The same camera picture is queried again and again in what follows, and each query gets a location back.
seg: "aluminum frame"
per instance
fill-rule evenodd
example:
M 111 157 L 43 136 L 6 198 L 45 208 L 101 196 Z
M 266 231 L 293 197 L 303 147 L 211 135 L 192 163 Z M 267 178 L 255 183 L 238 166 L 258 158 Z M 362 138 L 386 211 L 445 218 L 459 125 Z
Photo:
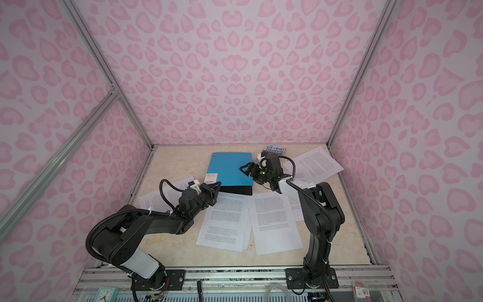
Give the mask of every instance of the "aluminum frame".
M 359 90 L 362 80 L 364 79 L 364 76 L 366 75 L 367 70 L 369 69 L 372 59 L 376 55 L 377 49 L 379 48 L 379 45 L 381 44 L 381 41 L 384 38 L 387 28 L 389 27 L 391 20 L 395 16 L 396 11 L 398 11 L 400 2 L 401 2 L 400 0 L 387 0 L 383 8 L 383 13 L 381 14 L 381 17 L 379 18 L 379 22 L 376 25 L 376 29 L 369 41 L 367 50 L 365 51 L 364 56 L 362 57 L 362 61 L 361 61 L 361 64 L 359 65 L 359 69 L 357 70 L 354 80 L 352 81 L 351 86 L 349 87 L 349 92 L 347 93 L 347 96 L 344 100 L 341 111 L 337 116 L 334 129 L 332 129 L 332 132 L 329 135 L 327 146 L 331 146 L 334 143 L 335 139 L 337 138 L 337 135 L 342 126 L 342 123 L 347 115 L 349 106 L 352 104 L 355 96 L 357 95 L 357 91 Z
M 329 154 L 332 158 L 334 158 L 334 155 L 332 154 L 332 151 L 329 146 L 327 146 L 329 150 Z M 344 189 L 345 196 L 347 198 L 347 203 L 349 204 L 349 207 L 351 208 L 352 215 L 354 216 L 354 221 L 355 224 L 357 225 L 357 228 L 359 229 L 359 234 L 361 235 L 362 238 L 362 243 L 364 244 L 364 247 L 366 248 L 367 255 L 369 256 L 369 260 L 372 264 L 381 264 L 381 260 L 379 259 L 379 256 L 377 255 L 376 250 L 374 249 L 374 246 L 372 245 L 372 241 L 369 239 L 369 235 L 367 233 L 366 228 L 364 227 L 364 224 L 362 223 L 361 216 L 359 214 L 359 211 L 355 207 L 355 202 L 352 199 L 351 194 L 349 193 L 349 187 L 347 186 L 347 183 L 345 182 L 344 178 L 342 177 L 342 174 L 339 172 L 337 173 L 337 176 L 339 177 L 339 181 L 342 184 L 342 188 Z
M 125 204 L 133 204 L 134 199 L 137 197 L 139 189 L 141 188 L 142 182 L 149 170 L 149 166 L 153 161 L 153 157 L 154 157 L 154 154 L 156 153 L 156 149 L 157 149 L 157 146 L 155 145 L 152 150 L 148 150 L 148 154 L 144 159 L 144 163 L 142 164 L 142 168 L 139 170 L 138 176 L 136 176 L 136 180 L 134 182 L 133 187 L 131 188 L 131 191 L 128 194 L 128 197 L 126 198 Z
M 12 201 L 10 208 L 0 219 L 0 244 L 30 210 L 38 197 L 49 186 L 72 155 L 74 155 L 75 151 L 77 151 L 86 137 L 91 133 L 92 129 L 94 129 L 97 123 L 109 111 L 114 102 L 119 99 L 119 93 L 113 89 L 45 164 L 42 171 L 33 178 L 32 184 Z
M 65 12 L 69 16 L 69 18 L 72 21 L 72 24 L 75 26 L 77 29 L 77 32 L 81 36 L 82 40 L 84 41 L 86 47 L 89 49 L 90 53 L 92 54 L 94 60 L 97 62 L 99 65 L 100 70 L 104 74 L 105 78 L 109 83 L 111 83 L 111 87 L 119 91 L 120 96 L 121 96 L 121 104 L 124 107 L 124 110 L 128 114 L 129 119 L 134 125 L 134 128 L 137 130 L 139 135 L 142 137 L 142 140 L 144 143 L 148 146 L 149 149 L 153 148 L 153 142 L 149 138 L 148 133 L 146 132 L 146 129 L 142 125 L 141 121 L 139 120 L 138 116 L 132 109 L 131 104 L 128 101 L 128 98 L 126 97 L 126 94 L 124 93 L 124 90 L 122 87 L 119 85 L 118 81 L 116 80 L 116 77 L 114 76 L 114 73 L 112 72 L 111 68 L 109 67 L 109 64 L 107 63 L 106 58 L 102 54 L 102 51 L 98 44 L 96 43 L 96 40 L 92 36 L 89 27 L 87 26 L 87 23 L 84 20 L 84 17 L 82 16 L 81 12 L 79 11 L 79 8 L 77 5 L 74 3 L 73 0 L 58 0 L 58 2 L 64 7 Z
M 354 279 L 364 280 L 374 290 L 398 292 L 396 281 L 387 265 L 331 265 L 335 269 L 339 288 L 332 291 L 351 291 Z M 196 282 L 203 280 L 203 292 L 264 292 L 270 283 L 286 286 L 287 268 L 301 266 L 253 266 L 253 267 L 168 267 L 167 269 L 186 270 L 183 289 L 179 292 L 196 293 Z M 84 269 L 73 295 L 93 294 L 100 287 L 120 288 L 122 293 L 131 293 L 131 279 L 118 268 Z M 306 289 L 323 291 L 323 289 Z

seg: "metal extrusion rail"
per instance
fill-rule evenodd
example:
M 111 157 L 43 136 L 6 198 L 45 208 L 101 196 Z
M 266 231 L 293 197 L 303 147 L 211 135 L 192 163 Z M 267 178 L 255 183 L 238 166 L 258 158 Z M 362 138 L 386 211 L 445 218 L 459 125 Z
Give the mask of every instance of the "metal extrusion rail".
M 353 280 L 364 280 L 371 290 L 399 290 L 387 265 L 332 265 L 331 267 L 336 270 L 340 285 L 332 291 L 351 291 Z M 167 267 L 166 269 L 186 270 L 181 292 L 196 293 L 196 282 L 203 280 L 203 292 L 241 293 L 264 292 L 268 284 L 274 282 L 286 286 L 284 269 L 287 268 L 300 268 L 300 266 Z M 73 294 L 94 294 L 101 287 L 120 288 L 120 293 L 131 293 L 130 284 L 131 279 L 120 269 L 105 266 L 85 269 Z M 317 292 L 323 289 L 308 288 L 306 291 Z

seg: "white cable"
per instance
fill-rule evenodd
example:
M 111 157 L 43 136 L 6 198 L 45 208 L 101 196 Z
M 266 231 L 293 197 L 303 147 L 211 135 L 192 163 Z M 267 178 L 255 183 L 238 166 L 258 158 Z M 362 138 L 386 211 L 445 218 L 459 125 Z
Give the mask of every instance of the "white cable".
M 290 295 L 290 292 L 288 291 L 288 289 L 285 286 L 283 286 L 281 284 L 278 284 L 278 283 L 271 283 L 271 284 L 269 284 L 269 287 L 265 291 L 265 295 L 263 296 L 263 302 L 268 302 L 269 301 L 269 293 L 274 288 L 279 288 L 279 289 L 281 289 L 284 292 L 287 302 L 292 302 L 293 301 L 292 300 L 292 295 Z

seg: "small card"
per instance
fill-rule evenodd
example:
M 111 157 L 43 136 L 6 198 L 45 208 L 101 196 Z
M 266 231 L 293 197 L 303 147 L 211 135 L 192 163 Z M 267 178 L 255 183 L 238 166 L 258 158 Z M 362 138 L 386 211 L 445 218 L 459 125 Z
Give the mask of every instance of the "small card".
M 285 153 L 285 148 L 275 146 L 273 144 L 269 144 L 267 147 L 265 147 L 265 151 L 275 153 L 278 155 L 283 155 Z
M 358 286 L 354 286 L 354 292 L 356 298 L 363 298 L 370 300 L 370 294 L 368 288 L 360 288 Z
M 206 173 L 204 183 L 214 184 L 217 178 L 218 178 L 218 173 Z

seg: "blue folder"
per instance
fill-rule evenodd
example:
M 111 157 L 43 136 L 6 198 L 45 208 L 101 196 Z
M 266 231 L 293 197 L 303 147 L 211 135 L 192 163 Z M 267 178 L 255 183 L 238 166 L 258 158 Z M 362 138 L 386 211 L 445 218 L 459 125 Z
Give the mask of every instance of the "blue folder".
M 218 173 L 216 181 L 221 181 L 222 187 L 253 186 L 253 178 L 239 170 L 251 161 L 251 153 L 216 152 L 212 154 L 207 173 Z

